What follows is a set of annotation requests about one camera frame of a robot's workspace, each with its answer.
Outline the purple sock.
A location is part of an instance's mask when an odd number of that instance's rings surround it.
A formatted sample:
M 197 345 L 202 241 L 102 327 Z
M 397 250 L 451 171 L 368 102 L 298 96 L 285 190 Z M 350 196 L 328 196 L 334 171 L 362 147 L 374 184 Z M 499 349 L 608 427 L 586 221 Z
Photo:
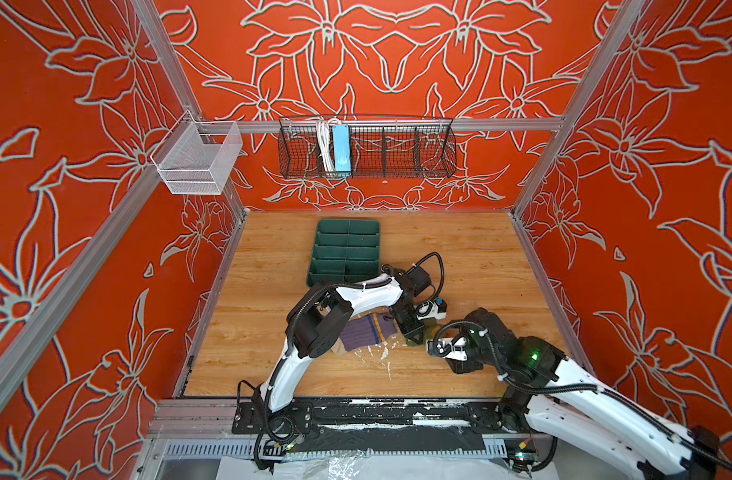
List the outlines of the purple sock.
M 394 317 L 389 313 L 372 313 L 349 321 L 339 340 L 346 352 L 385 343 L 397 333 Z

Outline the green striped sock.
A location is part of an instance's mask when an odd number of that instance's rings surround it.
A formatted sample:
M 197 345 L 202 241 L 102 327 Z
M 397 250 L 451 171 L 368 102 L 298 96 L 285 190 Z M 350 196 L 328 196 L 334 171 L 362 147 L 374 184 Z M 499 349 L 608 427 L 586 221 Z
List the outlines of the green striped sock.
M 429 320 L 423 323 L 422 327 L 417 327 L 410 331 L 405 337 L 406 345 L 409 347 L 422 347 L 431 340 L 436 332 L 440 329 L 440 325 L 436 320 Z

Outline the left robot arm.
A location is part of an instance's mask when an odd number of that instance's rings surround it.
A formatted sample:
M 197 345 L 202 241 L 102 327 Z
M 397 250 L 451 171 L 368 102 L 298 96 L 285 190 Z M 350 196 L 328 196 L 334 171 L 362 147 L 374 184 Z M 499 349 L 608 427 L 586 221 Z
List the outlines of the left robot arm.
M 419 265 L 407 271 L 386 265 L 379 276 L 361 282 L 315 284 L 287 315 L 283 350 L 252 402 L 269 414 L 289 406 L 312 361 L 331 350 L 354 316 L 386 309 L 405 339 L 423 343 L 427 323 L 445 319 L 448 312 L 440 288 L 428 299 L 416 300 L 431 286 Z

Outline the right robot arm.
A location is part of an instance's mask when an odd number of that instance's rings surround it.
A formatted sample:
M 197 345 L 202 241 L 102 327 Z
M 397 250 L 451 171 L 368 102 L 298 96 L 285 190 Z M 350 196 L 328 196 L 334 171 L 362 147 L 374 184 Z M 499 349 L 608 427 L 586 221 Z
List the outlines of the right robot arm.
M 507 386 L 498 404 L 511 431 L 552 436 L 595 456 L 630 479 L 713 479 L 732 474 L 720 440 L 705 427 L 689 429 L 606 385 L 562 350 L 536 336 L 517 336 L 479 308 L 439 330 L 429 350 L 458 374 L 492 366 Z

